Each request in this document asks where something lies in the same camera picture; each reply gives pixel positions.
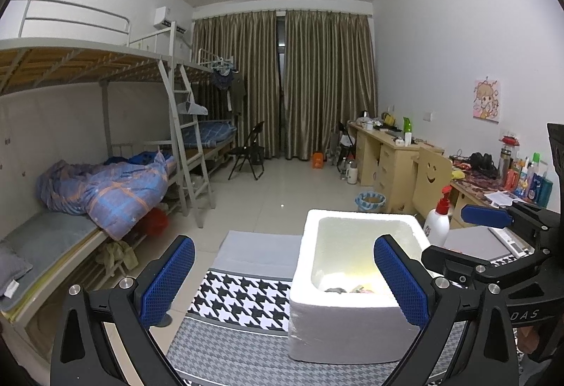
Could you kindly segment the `white styrofoam box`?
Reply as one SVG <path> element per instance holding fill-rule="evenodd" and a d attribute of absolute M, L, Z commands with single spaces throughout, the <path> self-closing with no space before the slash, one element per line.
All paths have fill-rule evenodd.
<path fill-rule="evenodd" d="M 321 364 L 396 362 L 419 330 L 409 324 L 374 260 L 391 235 L 412 259 L 429 245 L 405 214 L 309 211 L 290 285 L 291 359 Z M 351 293 L 359 285 L 373 293 Z"/>

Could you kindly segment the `printed paper sheets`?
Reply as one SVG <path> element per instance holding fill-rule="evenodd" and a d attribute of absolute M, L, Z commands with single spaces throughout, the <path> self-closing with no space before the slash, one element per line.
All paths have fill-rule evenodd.
<path fill-rule="evenodd" d="M 510 207 L 515 201 L 519 201 L 518 197 L 508 191 L 489 192 L 485 194 L 485 198 L 489 204 L 498 208 Z"/>

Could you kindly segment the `white pump bottle red top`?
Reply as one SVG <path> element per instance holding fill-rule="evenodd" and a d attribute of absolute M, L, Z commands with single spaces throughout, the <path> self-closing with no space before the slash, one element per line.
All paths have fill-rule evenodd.
<path fill-rule="evenodd" d="M 451 186 L 446 185 L 442 189 L 442 197 L 439 199 L 436 208 L 427 214 L 423 225 L 423 232 L 427 236 L 429 243 L 433 246 L 443 247 L 446 237 L 450 230 L 449 210 L 450 210 Z"/>

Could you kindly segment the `wooden chair smiley back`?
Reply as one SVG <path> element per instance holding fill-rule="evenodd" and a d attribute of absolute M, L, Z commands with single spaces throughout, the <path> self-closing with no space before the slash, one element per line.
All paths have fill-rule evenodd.
<path fill-rule="evenodd" d="M 452 162 L 439 151 L 421 147 L 412 158 L 407 205 L 403 213 L 421 215 L 436 208 L 442 189 L 450 185 Z"/>

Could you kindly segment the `wooden desk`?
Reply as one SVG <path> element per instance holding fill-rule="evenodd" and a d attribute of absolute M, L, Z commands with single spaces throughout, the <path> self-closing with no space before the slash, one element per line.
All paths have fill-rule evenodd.
<path fill-rule="evenodd" d="M 385 196 L 386 213 L 426 217 L 442 198 L 443 188 L 450 185 L 452 227 L 467 227 L 462 208 L 490 207 L 486 196 L 502 189 L 499 182 L 470 171 L 460 180 L 452 179 L 452 163 L 439 147 L 400 145 L 384 131 L 369 130 L 355 122 L 350 122 L 348 129 L 356 139 L 360 185 Z"/>

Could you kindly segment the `anime girl poster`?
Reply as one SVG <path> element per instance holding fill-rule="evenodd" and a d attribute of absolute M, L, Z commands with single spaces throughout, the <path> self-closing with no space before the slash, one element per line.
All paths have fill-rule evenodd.
<path fill-rule="evenodd" d="M 499 122 L 501 83 L 499 80 L 477 80 L 473 90 L 472 116 L 474 119 Z"/>

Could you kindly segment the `pink snack packet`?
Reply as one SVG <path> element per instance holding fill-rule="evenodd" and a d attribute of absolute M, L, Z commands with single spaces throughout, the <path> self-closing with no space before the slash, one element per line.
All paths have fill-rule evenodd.
<path fill-rule="evenodd" d="M 374 292 L 373 289 L 371 289 L 370 287 L 362 286 L 362 285 L 359 285 L 359 286 L 357 286 L 357 287 L 355 287 L 351 290 L 351 293 L 367 294 L 367 293 L 373 293 L 373 292 Z"/>

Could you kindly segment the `green spray bottle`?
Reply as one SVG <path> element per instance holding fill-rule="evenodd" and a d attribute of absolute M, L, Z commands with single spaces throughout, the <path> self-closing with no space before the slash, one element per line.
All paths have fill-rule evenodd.
<path fill-rule="evenodd" d="M 405 146 L 412 143 L 412 122 L 409 118 L 403 118 L 403 142 Z"/>

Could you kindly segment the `white thermos jug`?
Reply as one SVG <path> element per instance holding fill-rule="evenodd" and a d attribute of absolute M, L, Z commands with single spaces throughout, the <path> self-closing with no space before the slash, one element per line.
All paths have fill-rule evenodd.
<path fill-rule="evenodd" d="M 357 183 L 358 168 L 356 161 L 350 160 L 347 162 L 345 176 L 349 185 L 355 185 Z"/>

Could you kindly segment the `blue plaid quilt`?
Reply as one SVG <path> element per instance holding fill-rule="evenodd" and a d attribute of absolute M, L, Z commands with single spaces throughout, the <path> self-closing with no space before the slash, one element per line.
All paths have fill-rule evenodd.
<path fill-rule="evenodd" d="M 148 212 L 161 203 L 173 156 L 151 152 L 109 165 L 53 164 L 36 181 L 35 193 L 50 211 L 88 216 L 115 241 L 121 240 Z"/>

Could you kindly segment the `orange floor container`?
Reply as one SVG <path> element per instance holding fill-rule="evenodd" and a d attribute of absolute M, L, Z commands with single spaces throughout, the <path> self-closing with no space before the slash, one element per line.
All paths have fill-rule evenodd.
<path fill-rule="evenodd" d="M 322 152 L 314 152 L 312 155 L 312 167 L 314 169 L 322 169 L 324 167 L 324 154 Z"/>

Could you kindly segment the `brown curtains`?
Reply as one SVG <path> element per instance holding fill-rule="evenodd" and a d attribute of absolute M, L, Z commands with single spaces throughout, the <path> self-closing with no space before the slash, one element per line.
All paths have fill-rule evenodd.
<path fill-rule="evenodd" d="M 247 83 L 239 129 L 263 122 L 267 157 L 307 161 L 327 148 L 338 123 L 376 114 L 371 28 L 365 14 L 290 10 L 280 50 L 278 21 L 274 11 L 199 19 L 193 53 L 234 60 Z"/>

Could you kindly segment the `metal bunk bed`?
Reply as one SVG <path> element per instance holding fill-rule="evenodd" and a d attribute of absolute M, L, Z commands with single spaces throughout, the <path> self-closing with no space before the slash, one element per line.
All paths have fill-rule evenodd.
<path fill-rule="evenodd" d="M 176 170 L 160 204 L 197 224 L 214 206 L 208 164 L 227 143 L 207 139 L 188 102 L 210 87 L 220 57 L 195 55 L 184 27 L 133 36 L 121 14 L 64 0 L 12 0 L 1 33 L 1 236 L 31 269 L 1 301 L 19 354 L 48 364 L 65 285 L 107 286 L 144 239 L 115 241 L 86 215 L 50 211 L 35 193 L 53 164 L 109 165 L 151 152 Z"/>

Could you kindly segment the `black folding chair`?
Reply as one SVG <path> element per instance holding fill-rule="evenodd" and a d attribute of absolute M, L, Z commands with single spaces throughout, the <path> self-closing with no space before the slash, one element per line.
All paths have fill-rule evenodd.
<path fill-rule="evenodd" d="M 228 152 L 234 158 L 234 164 L 229 172 L 228 178 L 231 179 L 235 170 L 241 171 L 245 163 L 251 168 L 251 174 L 255 181 L 258 181 L 265 172 L 264 167 L 264 148 L 259 144 L 259 136 L 264 129 L 265 122 L 258 122 L 252 129 L 244 144 L 236 146 Z"/>

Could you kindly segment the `white air conditioner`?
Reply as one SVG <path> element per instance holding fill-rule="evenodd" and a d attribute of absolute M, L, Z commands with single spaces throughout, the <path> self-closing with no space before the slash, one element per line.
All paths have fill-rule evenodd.
<path fill-rule="evenodd" d="M 170 16 L 170 9 L 168 7 L 158 7 L 155 10 L 153 26 L 156 29 L 162 30 L 165 28 L 170 28 L 172 26 L 172 23 L 173 20 Z"/>

